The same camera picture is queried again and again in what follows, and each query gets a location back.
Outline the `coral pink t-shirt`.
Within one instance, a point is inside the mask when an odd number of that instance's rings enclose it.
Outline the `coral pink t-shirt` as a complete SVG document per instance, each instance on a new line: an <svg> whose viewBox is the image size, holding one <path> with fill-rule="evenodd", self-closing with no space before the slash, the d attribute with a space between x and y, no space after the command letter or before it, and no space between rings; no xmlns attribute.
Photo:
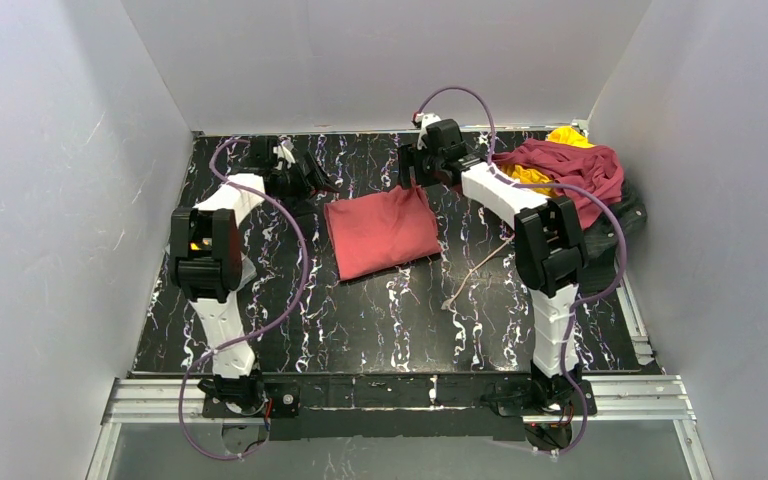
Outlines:
<svg viewBox="0 0 768 480"><path fill-rule="evenodd" d="M342 282L442 251L436 216L417 186L337 200L324 215Z"/></svg>

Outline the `maroon garment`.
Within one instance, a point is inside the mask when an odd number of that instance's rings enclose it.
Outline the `maroon garment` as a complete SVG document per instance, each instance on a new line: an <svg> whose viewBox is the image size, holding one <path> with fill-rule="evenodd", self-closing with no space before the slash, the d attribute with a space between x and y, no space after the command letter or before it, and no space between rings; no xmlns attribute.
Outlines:
<svg viewBox="0 0 768 480"><path fill-rule="evenodd" d="M554 183L582 188L607 206L622 200L624 169L617 153L607 146L581 148L528 139L513 151L495 153L492 158L499 168L535 169Z"/></svg>

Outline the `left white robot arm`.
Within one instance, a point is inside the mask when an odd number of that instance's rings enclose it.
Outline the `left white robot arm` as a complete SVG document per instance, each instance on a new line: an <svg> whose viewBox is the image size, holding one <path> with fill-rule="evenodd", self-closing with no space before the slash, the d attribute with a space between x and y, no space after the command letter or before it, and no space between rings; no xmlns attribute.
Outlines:
<svg viewBox="0 0 768 480"><path fill-rule="evenodd" d="M238 292L256 276L242 251L241 224L267 202L299 232L294 207L337 188L311 153L294 154L287 140L262 136L247 144L236 174L220 173L218 158L211 158L221 184L207 199L173 212L168 255L171 281L196 312L209 347L203 358L213 375L200 382L200 390L253 414L268 397L238 306Z"/></svg>

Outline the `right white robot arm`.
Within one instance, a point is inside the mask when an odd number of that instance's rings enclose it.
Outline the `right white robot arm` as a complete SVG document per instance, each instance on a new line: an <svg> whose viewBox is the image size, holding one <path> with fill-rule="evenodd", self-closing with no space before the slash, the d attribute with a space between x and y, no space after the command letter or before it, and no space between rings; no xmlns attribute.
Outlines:
<svg viewBox="0 0 768 480"><path fill-rule="evenodd" d="M469 151L458 123L433 113L412 119L419 135L398 149L404 187L457 189L513 230L516 271L532 300L535 347L527 406L564 406L575 393L578 364L568 332L586 260L573 201L549 197L502 173Z"/></svg>

